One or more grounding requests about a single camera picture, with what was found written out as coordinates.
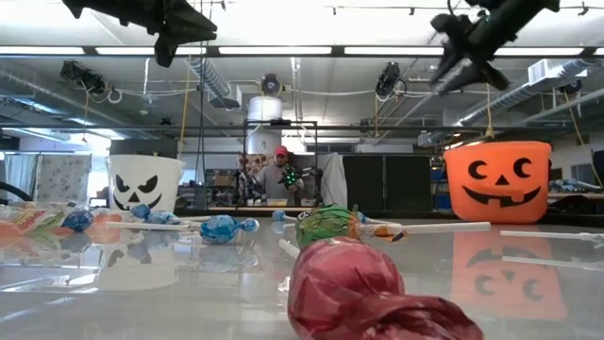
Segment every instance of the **person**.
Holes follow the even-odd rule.
[[[279,181],[283,178],[283,169],[288,164],[289,154],[287,147],[280,145],[275,149],[275,162],[262,168],[256,175],[256,180],[264,188],[267,199],[287,198],[287,205],[295,205],[295,193],[304,189],[302,180],[295,185],[285,188]]]

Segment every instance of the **ceiling light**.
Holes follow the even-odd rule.
[[[583,52],[577,47],[501,47],[495,52],[498,57],[563,57],[576,56]]]
[[[87,121],[87,120],[85,120],[83,118],[69,118],[69,120],[72,121],[72,122],[76,122],[78,124],[81,124],[81,125],[85,125],[85,126],[93,126],[93,125],[95,125],[95,123],[92,123],[91,121]]]
[[[441,56],[443,48],[433,47],[346,47],[347,55]]]
[[[0,46],[0,55],[83,55],[82,47]]]
[[[176,50],[177,56],[206,54],[206,47],[199,46],[181,46]]]
[[[272,46],[272,47],[218,47],[225,55],[327,55],[331,47]]]
[[[96,47],[96,53],[108,56],[153,56],[153,47]]]

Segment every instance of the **lollipop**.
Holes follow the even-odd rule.
[[[239,229],[254,232],[258,230],[259,226],[258,221],[252,218],[240,223],[231,216],[217,215],[213,216],[210,221],[202,223],[199,233],[204,241],[210,244],[222,245],[235,238]]]
[[[295,221],[295,217],[290,217],[290,216],[286,215],[284,211],[274,211],[273,212],[273,221],[283,222],[286,220]]]
[[[302,250],[290,284],[288,317],[301,339],[483,339],[455,304],[405,295],[388,256],[346,237]]]
[[[180,220],[171,212],[151,212],[151,209],[146,204],[139,204],[130,209],[130,212],[143,219],[144,223],[159,224],[159,225],[179,225]]]
[[[363,224],[355,212],[337,204],[319,207],[298,215],[295,238],[300,247],[337,236],[360,240],[362,236],[376,236],[388,241],[398,241],[410,233],[484,231],[488,222],[450,223],[436,225],[402,226],[396,223]]]
[[[69,228],[75,232],[82,232],[88,229],[94,220],[91,212],[83,209],[77,209],[70,212],[63,221],[62,227]]]

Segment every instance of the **red lollipop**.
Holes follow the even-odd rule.
[[[406,296],[393,261],[347,237],[316,241],[300,253],[288,316],[301,339],[483,339],[452,302]]]

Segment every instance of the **cylinder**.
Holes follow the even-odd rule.
[[[254,121],[270,121],[283,117],[283,102],[278,98],[258,96],[250,99],[247,119],[253,125]],[[245,141],[249,154],[271,154],[281,145],[280,130],[255,129]]]

